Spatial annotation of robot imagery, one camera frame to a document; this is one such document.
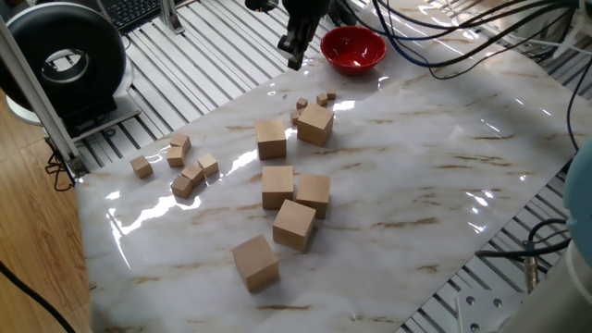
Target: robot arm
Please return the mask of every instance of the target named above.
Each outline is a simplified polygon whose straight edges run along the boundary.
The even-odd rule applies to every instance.
[[[282,0],[282,4],[290,20],[288,33],[281,36],[277,48],[290,54],[288,67],[298,70],[319,21],[329,11],[331,0]],[[253,11],[266,13],[278,7],[278,0],[245,0],[245,5]]]

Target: metal bracket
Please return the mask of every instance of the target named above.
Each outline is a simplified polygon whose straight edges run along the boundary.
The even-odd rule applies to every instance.
[[[177,15],[175,0],[160,0],[160,7],[162,8],[160,19],[165,22],[165,25],[176,34],[185,32]]]
[[[498,332],[526,296],[524,292],[461,290],[456,299],[459,332]]]
[[[43,123],[47,134],[52,138],[55,148],[62,154],[66,162],[80,157],[78,149],[68,132],[57,116],[54,107],[49,102],[47,95],[35,74],[33,73],[27,59],[22,54],[17,42],[12,37],[10,30],[4,20],[0,17],[0,59],[6,64],[10,74],[14,77],[17,85],[27,97],[32,109]]]

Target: wire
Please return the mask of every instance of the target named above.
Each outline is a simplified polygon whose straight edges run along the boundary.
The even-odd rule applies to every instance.
[[[378,0],[373,0],[373,3],[375,4],[375,8],[378,11]],[[388,39],[390,41],[390,43],[392,44],[392,46],[397,50],[397,52],[403,56],[404,58],[406,58],[408,61],[414,63],[417,66],[420,67],[424,67],[424,68],[438,68],[438,67],[445,67],[445,66],[449,66],[449,65],[453,65],[456,64],[458,62],[463,61],[464,59],[473,56],[475,54],[477,54],[479,51],[487,48],[488,46],[490,46],[491,44],[497,42],[498,40],[500,40],[501,38],[503,38],[505,35],[511,33],[512,31],[520,28],[521,26],[523,26],[525,23],[531,21],[532,19],[535,19],[537,17],[539,17],[540,15],[543,15],[545,13],[548,13],[552,10],[556,10],[556,9],[560,9],[560,8],[564,8],[565,5],[551,5],[551,6],[545,6],[544,8],[539,9],[538,11],[532,13],[531,15],[527,16],[526,18],[520,20],[517,23],[514,23],[513,25],[510,26],[510,28],[508,28],[505,31],[500,32],[499,34],[497,34],[495,37],[491,38],[489,41],[482,43],[481,45],[477,46],[475,49],[473,49],[472,51],[461,55],[459,57],[450,59],[448,61],[444,61],[444,62],[439,62],[436,64],[429,64],[429,63],[423,63],[418,61],[417,59],[414,59],[412,57],[410,57],[409,55],[407,55],[397,44],[396,39],[389,33]],[[382,24],[382,27],[385,31],[389,30],[389,27],[387,26],[387,22],[385,21],[384,17],[382,15],[378,15],[378,18],[380,19],[380,23]]]
[[[559,236],[559,235],[561,235],[561,234],[567,233],[567,232],[569,232],[569,231],[570,231],[570,230],[567,230],[567,229],[566,229],[566,230],[555,231],[555,232],[553,232],[552,234],[550,234],[550,235],[548,235],[547,237],[545,237],[544,239],[542,239],[542,240],[535,240],[535,241],[532,241],[531,243],[532,243],[532,244],[539,244],[539,243],[542,243],[542,242],[544,242],[544,241],[548,241],[548,240],[552,239],[552,238],[553,238],[553,237],[555,237],[555,236]]]
[[[496,6],[496,7],[492,8],[492,9],[500,10],[500,9],[505,8],[507,6],[513,6],[513,5],[518,4],[518,3],[521,3],[523,1],[525,1],[525,0],[514,0],[514,1],[511,1],[511,2],[508,2],[508,3],[505,3],[503,5]],[[448,30],[449,29],[449,27],[444,27],[444,26],[441,26],[441,25],[438,25],[438,24],[426,23],[426,22],[423,22],[423,21],[420,21],[420,20],[417,20],[417,19],[414,19],[414,18],[410,18],[408,16],[405,16],[404,14],[398,12],[397,10],[395,10],[395,9],[391,8],[390,6],[388,6],[387,4],[385,4],[384,0],[377,0],[377,2],[380,3],[380,5],[385,6],[389,12],[395,14],[396,16],[398,16],[398,17],[400,17],[402,19],[408,20],[408,21],[410,21],[412,23],[415,23],[417,25],[420,25],[422,27],[431,28],[431,29],[438,29],[438,30]],[[563,1],[557,1],[557,0],[548,0],[546,2],[547,3],[555,3],[555,4],[564,3]],[[573,5],[575,5],[575,6],[577,6],[577,3],[575,1],[571,1],[571,3]],[[377,13],[380,13],[378,6],[376,6],[376,12]]]
[[[41,297],[35,290],[32,290],[29,286],[27,286],[23,281],[21,281],[17,276],[14,275],[4,265],[2,261],[0,261],[0,273],[2,273],[10,282],[12,282],[17,288],[22,290],[24,293],[29,295],[32,299],[34,299],[37,303],[39,303],[50,315],[52,315],[55,320],[66,330],[67,333],[76,333],[74,328],[68,323],[66,318],[61,315],[55,307],[46,301],[43,297]]]
[[[372,27],[368,26],[367,24],[365,24],[365,23],[364,23],[364,22],[363,22],[363,21],[362,21],[362,20],[361,20],[361,19],[360,19],[360,18],[359,18],[357,15],[356,15],[356,13],[355,13],[355,10],[353,10],[353,9],[350,7],[350,5],[348,4],[347,0],[341,0],[341,1],[342,1],[343,5],[345,5],[345,7],[346,7],[346,8],[347,8],[347,9],[350,11],[350,13],[352,13],[352,14],[353,14],[353,15],[356,17],[356,19],[358,20],[358,22],[360,22],[360,24],[362,24],[364,27],[366,27],[367,29],[369,29],[369,30],[371,30],[371,31],[374,31],[374,32],[376,32],[376,33],[379,33],[379,34],[382,34],[382,35],[387,35],[387,34],[386,34],[384,31],[378,31],[378,30],[376,30],[376,29],[374,29],[374,28],[372,28]],[[505,3],[505,4],[503,4],[503,5],[500,5],[500,6],[493,7],[493,8],[491,8],[491,9],[489,9],[488,11],[485,11],[485,12],[483,12],[483,13],[479,14],[479,15],[476,15],[476,16],[475,16],[475,17],[473,17],[473,18],[470,18],[470,19],[466,20],[464,23],[462,23],[462,24],[460,24],[460,25],[458,25],[458,26],[456,26],[456,27],[446,27],[446,28],[445,28],[445,29],[446,29],[446,31],[444,31],[444,32],[441,32],[441,33],[437,33],[437,34],[434,34],[434,35],[430,35],[430,36],[424,36],[424,37],[403,37],[403,36],[396,36],[396,35],[394,35],[394,33],[393,33],[393,37],[394,37],[395,39],[397,39],[397,40],[403,40],[403,41],[429,41],[429,40],[433,40],[433,39],[436,39],[436,38],[439,38],[439,37],[445,36],[445,35],[447,35],[447,34],[450,34],[450,33],[454,32],[454,31],[457,31],[457,30],[475,28],[475,27],[478,27],[478,26],[480,26],[480,25],[482,25],[482,24],[488,23],[488,22],[490,22],[490,21],[493,21],[493,20],[496,20],[496,19],[502,19],[502,18],[505,18],[505,17],[507,17],[507,16],[509,16],[509,15],[512,15],[512,14],[515,14],[515,13],[519,13],[519,12],[525,11],[525,10],[527,10],[527,9],[531,9],[531,8],[538,7],[538,6],[543,6],[543,5],[550,5],[550,4],[554,4],[554,3],[556,3],[556,1],[555,1],[555,0],[543,0],[543,1],[538,1],[538,2],[531,3],[531,4],[529,4],[529,5],[526,5],[526,6],[521,6],[521,7],[519,7],[519,8],[515,8],[515,9],[513,9],[513,10],[510,10],[510,11],[504,12],[504,13],[502,13],[502,14],[499,14],[499,15],[497,15],[497,16],[494,16],[494,17],[491,17],[491,18],[486,18],[486,19],[484,19],[484,20],[481,20],[481,21],[479,21],[479,22],[476,22],[476,21],[478,21],[479,19],[482,19],[483,17],[485,17],[485,16],[487,16],[487,15],[493,14],[493,13],[495,13],[496,11],[499,11],[499,10],[503,9],[503,8],[504,8],[504,7],[506,7],[506,6],[515,5],[515,4],[517,4],[517,3],[521,3],[521,2],[523,2],[523,1],[524,1],[524,0],[514,0],[514,1],[511,1],[511,2],[508,2],[508,3]]]
[[[570,140],[572,141],[573,148],[575,149],[576,153],[580,151],[580,147],[577,145],[577,142],[575,141],[574,131],[572,130],[572,106],[574,105],[575,96],[577,95],[577,92],[580,90],[580,86],[582,85],[582,82],[584,82],[586,74],[590,70],[590,66],[592,66],[592,57],[590,57],[590,61],[588,61],[588,64],[586,65],[586,69],[584,69],[584,72],[582,73],[580,80],[577,82],[575,89],[573,89],[572,98],[570,98],[570,103],[567,105],[567,132],[570,135]]]
[[[54,190],[67,191],[67,190],[73,188],[74,183],[75,183],[74,178],[72,178],[72,176],[69,174],[68,170],[64,168],[64,161],[60,158],[59,152],[56,149],[54,149],[54,147],[50,144],[49,139],[46,139],[45,142],[52,149],[52,155],[49,157],[49,160],[47,160],[47,166],[45,167],[45,172],[48,175],[55,174]],[[59,188],[57,188],[57,182],[59,181],[59,174],[62,172],[66,172],[68,174],[68,177],[70,178],[70,183],[68,184],[68,186],[66,188],[59,189]]]
[[[548,219],[548,220],[545,220],[545,221],[542,221],[542,222],[536,224],[528,233],[528,239],[523,242],[523,245],[527,249],[526,251],[509,251],[509,252],[477,251],[477,252],[475,252],[475,256],[477,256],[477,257],[507,258],[507,259],[516,260],[516,261],[522,261],[522,260],[524,260],[524,257],[533,257],[533,256],[539,256],[542,254],[555,253],[557,251],[565,249],[569,245],[570,241],[572,241],[572,240],[564,240],[564,241],[561,241],[557,244],[550,245],[546,248],[535,249],[536,243],[545,241],[545,240],[547,240],[553,236],[557,236],[557,234],[559,234],[559,233],[556,233],[556,235],[550,235],[546,239],[534,242],[534,238],[537,234],[537,231],[539,231],[541,228],[551,225],[551,224],[564,225],[565,220],[562,220],[559,218],[551,218],[551,219]]]

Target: red bowl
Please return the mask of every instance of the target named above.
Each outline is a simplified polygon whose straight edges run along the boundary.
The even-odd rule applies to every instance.
[[[373,31],[347,26],[329,31],[321,41],[321,51],[339,73],[362,75],[385,57],[387,45]]]

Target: wooden block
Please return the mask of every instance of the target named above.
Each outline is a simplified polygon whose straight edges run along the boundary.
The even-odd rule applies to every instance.
[[[173,190],[173,194],[178,197],[187,199],[193,192],[193,184],[190,179],[183,176],[177,176],[175,180],[173,180],[173,183],[170,184],[170,189]]]
[[[232,256],[248,291],[253,291],[279,276],[278,258],[263,235],[232,249]]]
[[[144,179],[153,174],[152,166],[144,155],[138,156],[129,162],[131,163],[131,167],[133,167],[133,171],[138,177],[140,177],[140,179]]]
[[[321,106],[327,105],[327,103],[329,103],[329,98],[327,97],[327,94],[321,93],[318,96],[316,96],[316,103]]]
[[[281,119],[255,121],[259,159],[286,157],[286,132]]]
[[[205,179],[204,170],[196,165],[188,165],[185,167],[183,171],[181,171],[181,176],[191,180],[193,188],[198,187]]]
[[[331,178],[327,176],[301,174],[296,202],[316,209],[316,218],[325,218],[330,182]]]
[[[169,167],[184,167],[185,154],[182,147],[170,147],[166,153],[166,160]]]
[[[335,88],[327,89],[327,97],[329,101],[335,100],[335,98],[337,97],[337,91],[335,90]]]
[[[315,210],[286,200],[273,224],[274,242],[304,252],[315,222]]]
[[[294,200],[294,169],[291,166],[264,166],[263,209],[279,209],[284,200]]]
[[[175,134],[173,139],[170,141],[172,147],[182,147],[183,153],[186,154],[191,148],[191,140],[185,134]]]
[[[197,164],[203,169],[206,177],[210,177],[218,172],[218,162],[211,154],[206,154],[197,159]]]
[[[290,122],[292,125],[298,124],[298,118],[300,117],[300,112],[298,110],[291,110],[290,111]]]
[[[319,147],[325,145],[333,130],[335,113],[318,105],[308,105],[298,118],[298,139]]]
[[[297,109],[304,109],[306,106],[308,105],[308,101],[301,98],[298,100],[298,102],[296,102],[296,108]]]

